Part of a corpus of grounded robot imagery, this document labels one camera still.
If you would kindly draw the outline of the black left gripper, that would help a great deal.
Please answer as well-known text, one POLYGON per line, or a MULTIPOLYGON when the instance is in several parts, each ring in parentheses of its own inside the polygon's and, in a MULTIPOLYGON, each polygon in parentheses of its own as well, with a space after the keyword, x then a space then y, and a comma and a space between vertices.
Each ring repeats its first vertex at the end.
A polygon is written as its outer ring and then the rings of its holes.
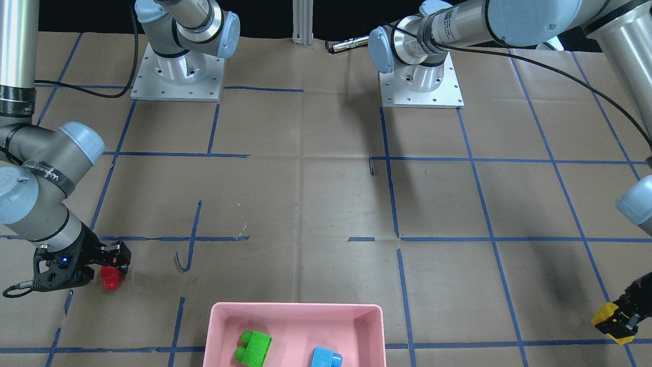
POLYGON ((651 272, 643 275, 626 288, 627 303, 609 302, 613 308, 609 316, 612 332, 638 332, 638 323, 650 318, 651 272))

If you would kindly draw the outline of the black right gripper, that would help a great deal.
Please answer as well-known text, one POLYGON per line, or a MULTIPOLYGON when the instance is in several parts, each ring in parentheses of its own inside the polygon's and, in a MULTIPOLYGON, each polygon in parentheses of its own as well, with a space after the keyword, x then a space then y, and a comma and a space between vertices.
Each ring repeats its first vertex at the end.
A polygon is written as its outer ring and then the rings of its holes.
POLYGON ((132 253, 124 242, 112 242, 107 246, 84 223, 79 236, 67 249, 67 265, 71 269, 94 264, 128 270, 131 259, 132 253))

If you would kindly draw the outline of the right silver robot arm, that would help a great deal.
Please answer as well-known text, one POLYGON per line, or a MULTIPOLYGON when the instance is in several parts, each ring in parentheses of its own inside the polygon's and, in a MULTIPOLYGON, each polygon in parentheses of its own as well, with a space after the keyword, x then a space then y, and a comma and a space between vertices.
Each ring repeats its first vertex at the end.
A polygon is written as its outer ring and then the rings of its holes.
MULTIPOLYGON (((79 122, 57 130, 32 123, 39 7, 38 1, 2 1, 2 224, 35 244, 37 266, 127 267, 126 247, 107 249, 64 204, 103 154, 104 140, 79 122)), ((228 59, 237 48, 240 19, 216 1, 135 1, 127 7, 133 64, 113 98, 125 95, 137 77, 139 24, 159 60, 185 61, 192 53, 228 59)))

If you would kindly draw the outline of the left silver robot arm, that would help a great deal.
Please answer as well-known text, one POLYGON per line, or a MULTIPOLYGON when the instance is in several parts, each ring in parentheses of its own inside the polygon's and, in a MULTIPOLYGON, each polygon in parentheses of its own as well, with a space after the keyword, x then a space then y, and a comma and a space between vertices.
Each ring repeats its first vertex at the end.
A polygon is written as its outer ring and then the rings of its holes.
POLYGON ((495 55, 474 45, 540 45, 576 25, 600 44, 640 121, 583 79, 519 55, 502 56, 576 82, 624 114, 650 144, 650 1, 426 1, 419 14, 372 30, 368 46, 379 76, 387 78, 381 81, 384 105, 443 108, 445 98, 461 98, 450 51, 495 55))

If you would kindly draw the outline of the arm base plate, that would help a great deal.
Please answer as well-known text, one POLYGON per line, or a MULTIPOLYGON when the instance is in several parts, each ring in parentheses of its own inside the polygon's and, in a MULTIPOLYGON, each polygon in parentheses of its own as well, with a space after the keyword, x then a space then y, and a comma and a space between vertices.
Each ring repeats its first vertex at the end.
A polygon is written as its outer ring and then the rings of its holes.
POLYGON ((130 97, 144 101, 219 102, 226 60, 195 51, 163 58, 147 45, 130 97))
POLYGON ((450 52, 438 66, 404 66, 377 75, 383 107, 461 109, 465 106, 450 52))

